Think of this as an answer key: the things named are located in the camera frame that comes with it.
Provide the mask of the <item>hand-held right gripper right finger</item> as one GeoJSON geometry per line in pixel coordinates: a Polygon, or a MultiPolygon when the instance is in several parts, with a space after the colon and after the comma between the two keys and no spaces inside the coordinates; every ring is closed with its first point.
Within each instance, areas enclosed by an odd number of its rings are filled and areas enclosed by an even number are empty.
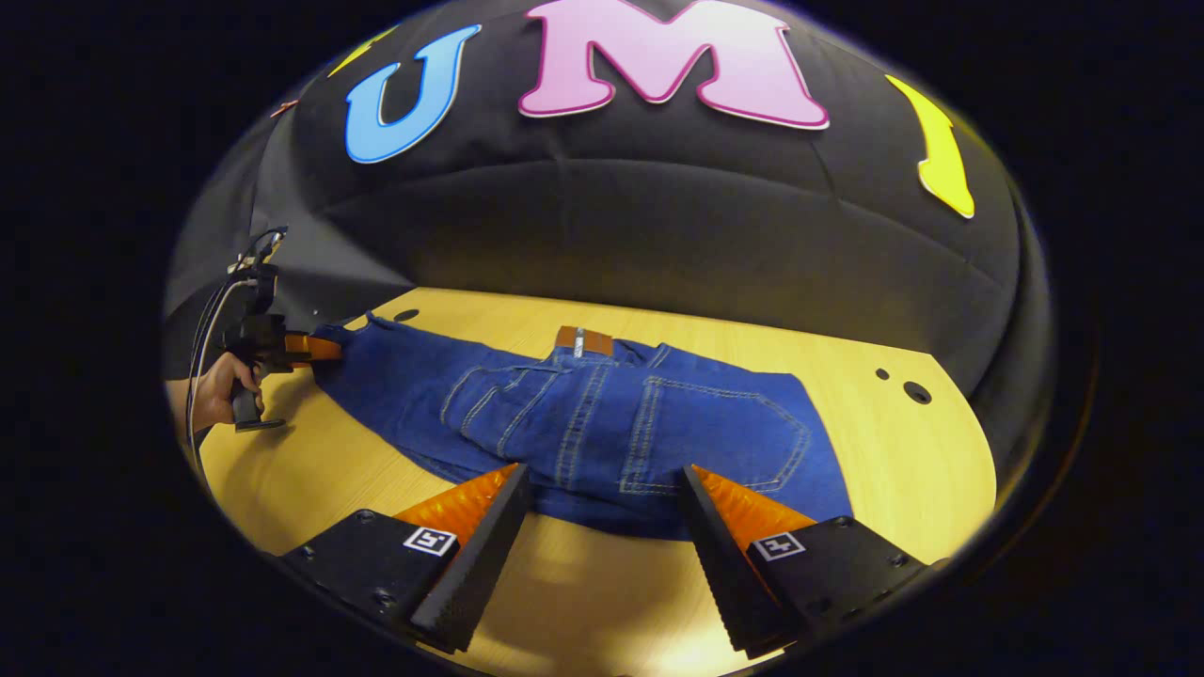
{"type": "Polygon", "coordinates": [[[734,650],[809,650],[942,573],[850,516],[816,520],[697,465],[679,506],[734,650]]]}

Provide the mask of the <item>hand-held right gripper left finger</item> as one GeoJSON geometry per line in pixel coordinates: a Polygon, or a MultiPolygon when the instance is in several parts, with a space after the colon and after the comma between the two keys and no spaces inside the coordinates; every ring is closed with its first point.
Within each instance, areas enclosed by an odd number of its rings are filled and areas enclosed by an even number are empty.
{"type": "Polygon", "coordinates": [[[510,464],[396,514],[353,511],[281,564],[383,632],[464,652],[531,502],[529,467],[510,464]]]}

